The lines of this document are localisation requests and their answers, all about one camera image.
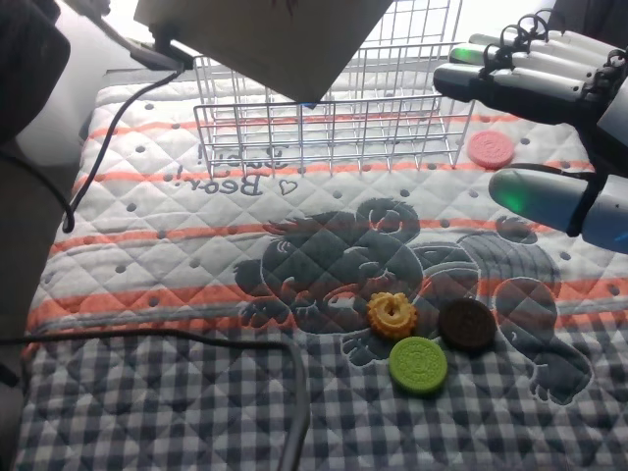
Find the black and white checkered fabric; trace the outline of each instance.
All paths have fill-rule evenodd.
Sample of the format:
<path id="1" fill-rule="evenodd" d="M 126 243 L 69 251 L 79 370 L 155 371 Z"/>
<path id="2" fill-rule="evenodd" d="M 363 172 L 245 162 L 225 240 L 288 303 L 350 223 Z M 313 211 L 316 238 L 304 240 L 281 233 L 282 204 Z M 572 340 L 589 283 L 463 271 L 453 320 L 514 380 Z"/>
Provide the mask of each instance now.
<path id="1" fill-rule="evenodd" d="M 302 348 L 312 415 L 300 469 L 628 469 L 626 324 L 561 335 L 593 370 L 565 406 L 531 394 L 532 364 L 502 337 L 481 359 L 447 351 L 446 386 L 426 399 L 399 391 L 386 361 L 350 364 L 339 336 L 250 334 Z M 280 352 L 157 338 L 42 346 L 16 469 L 274 469 L 293 381 Z"/>

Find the cable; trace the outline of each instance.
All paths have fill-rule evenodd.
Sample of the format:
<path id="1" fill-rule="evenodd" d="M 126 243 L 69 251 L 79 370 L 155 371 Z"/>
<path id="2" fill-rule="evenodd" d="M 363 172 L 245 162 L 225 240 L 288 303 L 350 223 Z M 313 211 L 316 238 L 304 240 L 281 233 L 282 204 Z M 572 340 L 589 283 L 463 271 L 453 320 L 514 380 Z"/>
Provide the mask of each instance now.
<path id="1" fill-rule="evenodd" d="M 301 354 L 293 343 L 279 340 L 224 340 L 209 339 L 191 332 L 178 331 L 176 329 L 132 329 L 128 331 L 109 332 L 82 332 L 51 334 L 46 336 L 27 336 L 15 339 L 0 339 L 0 346 L 28 345 L 30 343 L 51 343 L 68 340 L 93 340 L 116 339 L 136 337 L 175 337 L 198 341 L 206 345 L 232 347 L 255 350 L 283 350 L 286 351 L 294 363 L 294 384 L 296 404 L 292 422 L 288 429 L 288 436 L 284 444 L 284 451 L 279 461 L 278 471 L 296 471 L 305 440 L 305 434 L 310 424 L 310 404 L 308 392 L 305 387 L 305 366 Z"/>
<path id="2" fill-rule="evenodd" d="M 111 142 L 111 137 L 114 135 L 116 126 L 118 125 L 118 122 L 123 117 L 125 112 L 130 107 L 130 105 L 135 100 L 137 100 L 141 95 L 148 93 L 149 91 L 154 90 L 155 88 L 159 88 L 160 86 L 170 83 L 171 81 L 176 79 L 178 76 L 180 76 L 183 73 L 183 71 L 184 71 L 184 67 L 183 65 L 181 65 L 181 67 L 173 74 L 144 87 L 142 90 L 138 91 L 131 98 L 125 101 L 125 103 L 122 105 L 120 110 L 118 110 L 118 113 L 116 113 L 116 116 L 114 116 L 114 119 L 112 120 L 111 125 L 109 125 L 109 129 L 107 130 L 107 135 L 105 135 L 105 140 L 103 140 L 102 142 L 102 147 L 100 148 L 100 152 L 98 152 L 98 157 L 96 157 L 96 162 L 94 163 L 94 166 L 91 168 L 91 172 L 89 172 L 89 176 L 87 177 L 87 180 L 82 185 L 82 187 L 77 193 L 77 196 L 75 196 L 75 199 L 70 204 L 70 207 L 72 208 L 73 212 L 77 210 L 77 208 L 80 205 L 80 201 L 83 199 L 83 197 L 89 190 L 89 187 L 91 186 L 94 179 L 96 178 L 96 174 L 98 174 L 98 169 L 100 168 L 100 164 L 102 164 L 102 160 L 105 157 L 105 153 L 107 152 L 107 149 L 109 148 L 109 143 Z M 63 232 L 66 234 L 69 234 L 74 230 L 74 228 L 75 228 L 74 218 L 67 219 L 63 225 Z"/>
<path id="3" fill-rule="evenodd" d="M 57 201 L 59 201 L 59 204 L 61 205 L 63 210 L 66 212 L 66 220 L 72 224 L 72 227 L 74 227 L 75 225 L 74 211 L 70 207 L 70 204 L 66 200 L 65 196 L 61 193 L 59 188 L 57 188 L 57 186 L 55 186 L 52 182 L 50 182 L 50 180 L 48 180 L 41 172 L 39 172 L 33 165 L 31 165 L 26 160 L 19 159 L 17 157 L 14 157 L 11 154 L 7 154 L 2 151 L 0 151 L 0 159 L 6 162 L 9 162 L 15 165 L 16 167 L 20 167 L 23 170 L 26 170 L 28 173 L 30 173 L 36 179 L 42 182 L 44 186 L 46 186 L 50 190 L 50 192 L 54 195 Z"/>

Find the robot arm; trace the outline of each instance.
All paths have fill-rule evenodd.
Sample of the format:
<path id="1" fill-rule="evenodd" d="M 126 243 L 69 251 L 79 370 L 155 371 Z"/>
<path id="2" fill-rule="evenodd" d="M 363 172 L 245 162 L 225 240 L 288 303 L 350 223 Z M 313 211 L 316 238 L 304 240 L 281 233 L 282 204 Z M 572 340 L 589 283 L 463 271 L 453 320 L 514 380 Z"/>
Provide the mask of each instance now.
<path id="1" fill-rule="evenodd" d="M 539 14 L 525 18 L 534 20 L 531 30 L 519 22 L 452 48 L 450 63 L 435 71 L 435 87 L 459 101 L 576 128 L 594 173 L 513 165 L 495 173 L 491 197 L 527 219 L 628 253 L 628 180 L 621 177 L 628 175 L 628 54 L 572 31 L 551 31 Z"/>

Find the metal basket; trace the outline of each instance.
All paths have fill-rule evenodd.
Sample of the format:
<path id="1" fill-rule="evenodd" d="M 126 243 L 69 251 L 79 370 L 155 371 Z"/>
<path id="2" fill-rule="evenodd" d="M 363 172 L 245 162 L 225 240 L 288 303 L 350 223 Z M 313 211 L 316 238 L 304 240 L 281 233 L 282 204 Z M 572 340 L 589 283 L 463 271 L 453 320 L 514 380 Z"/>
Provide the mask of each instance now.
<path id="1" fill-rule="evenodd" d="M 423 22 L 425 34 L 432 15 L 429 8 L 419 9 L 420 3 L 446 5 L 441 9 L 445 25 L 439 29 L 439 38 L 444 36 L 450 0 L 398 0 L 382 19 L 382 25 L 391 26 L 376 26 L 371 34 L 377 34 L 379 45 L 362 47 L 315 107 L 294 103 L 206 57 L 196 58 L 202 104 L 194 115 L 210 176 L 225 160 L 237 161 L 245 174 L 270 162 L 273 175 L 288 164 L 314 162 L 332 174 L 347 162 L 357 162 L 361 172 L 372 160 L 386 161 L 390 170 L 395 160 L 409 159 L 420 169 L 423 158 L 432 155 L 445 155 L 455 165 L 472 108 L 462 111 L 432 86 L 434 69 L 446 62 L 454 43 L 410 43 L 415 19 Z M 460 3 L 457 8 L 456 25 Z M 397 37 L 401 26 L 409 33 Z"/>

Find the quilted blanket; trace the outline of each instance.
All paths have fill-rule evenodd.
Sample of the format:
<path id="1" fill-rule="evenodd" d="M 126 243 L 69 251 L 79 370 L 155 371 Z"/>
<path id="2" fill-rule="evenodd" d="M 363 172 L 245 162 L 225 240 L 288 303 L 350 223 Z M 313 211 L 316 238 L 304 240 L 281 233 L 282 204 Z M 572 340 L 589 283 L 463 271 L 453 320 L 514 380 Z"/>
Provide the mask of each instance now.
<path id="1" fill-rule="evenodd" d="M 106 128 L 143 83 L 98 95 L 84 182 Z M 175 82 L 123 117 L 71 235 L 59 233 L 32 333 L 176 327 L 289 339 L 312 404 L 300 461 L 331 469 L 626 469 L 628 257 L 509 213 L 464 151 L 362 167 L 251 166 L 224 156 L 210 180 L 192 106 Z M 516 143 L 515 162 L 589 168 L 574 129 L 476 108 L 470 132 Z M 368 329 L 374 292 L 403 292 L 417 335 L 445 350 L 440 394 L 407 395 L 392 345 Z M 439 309 L 485 302 L 498 321 L 480 357 L 447 349 Z M 187 340 L 43 345 L 17 469 L 273 469 L 294 375 L 279 353 Z"/>

